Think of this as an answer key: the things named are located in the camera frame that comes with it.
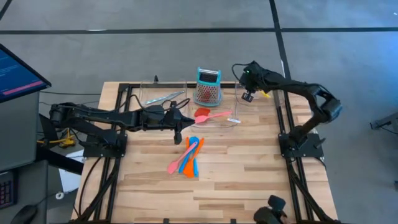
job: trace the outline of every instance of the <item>gray floor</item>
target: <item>gray floor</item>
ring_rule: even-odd
[[[282,27],[398,26],[394,0],[278,0],[277,9]],[[13,0],[0,21],[0,30],[247,26],[273,27],[267,0]],[[322,83],[344,105],[336,121],[318,128],[340,220],[396,223],[397,136],[370,130],[369,122],[398,111],[398,32],[283,37],[292,78]],[[194,80],[197,66],[222,69],[223,80],[233,80],[231,64],[252,60],[282,72],[273,33],[0,35],[0,43],[47,77],[52,91],[99,93],[105,81],[154,75]],[[40,96],[47,103],[97,99]],[[54,202],[49,222],[69,219],[74,196]]]

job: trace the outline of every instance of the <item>pink spatula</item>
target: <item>pink spatula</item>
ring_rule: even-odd
[[[217,116],[230,115],[231,113],[232,113],[232,111],[225,111],[225,112],[222,112],[222,113],[213,114],[213,115],[209,115],[209,116],[205,116],[205,115],[197,116],[195,118],[195,124],[205,122],[209,118],[214,118],[214,117],[217,117]]]
[[[192,151],[193,148],[195,148],[195,146],[197,145],[197,142],[194,142],[185,152],[184,154],[182,154],[179,159],[177,159],[176,161],[173,161],[169,164],[169,166],[167,167],[167,172],[169,172],[169,174],[174,173],[174,171],[176,171],[178,169],[178,163],[190,152]]]

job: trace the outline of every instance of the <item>wooden table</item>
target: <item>wooden table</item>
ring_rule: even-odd
[[[104,84],[98,108],[114,109],[118,85],[118,82]],[[165,89],[153,91],[162,93]],[[188,97],[192,97],[193,91],[188,89]],[[223,89],[223,96],[224,105],[236,103],[234,88]],[[306,122],[311,117],[306,99],[298,95],[289,95],[289,98],[295,124]],[[233,128],[225,131],[183,130],[183,139],[187,136],[205,138],[197,157],[199,178],[188,179],[182,174],[166,172],[168,164],[185,151],[185,142],[174,145],[173,131],[128,133],[112,222],[153,223],[169,218],[172,223],[229,223],[231,218],[236,218],[238,223],[253,223],[254,212],[266,206],[272,194],[286,200],[285,212],[294,221],[285,159],[280,155],[277,141],[279,124],[274,102],[266,98],[257,100],[263,104],[237,104],[242,123]],[[134,109],[138,106],[133,100],[130,110]],[[76,207],[83,181],[95,160],[91,158],[85,162]],[[98,191],[103,161],[90,176],[82,210]],[[312,158],[304,158],[303,164],[311,194],[326,214],[337,218],[325,168]],[[102,218],[106,213],[107,195],[103,201]],[[299,198],[302,216],[306,219],[301,194]]]

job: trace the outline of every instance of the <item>computer mouse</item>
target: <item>computer mouse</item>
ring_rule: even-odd
[[[37,213],[36,205],[26,205],[11,221],[11,224],[29,224]]]

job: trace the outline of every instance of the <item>monitor screen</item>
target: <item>monitor screen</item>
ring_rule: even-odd
[[[33,68],[0,45],[0,103],[50,86]]]

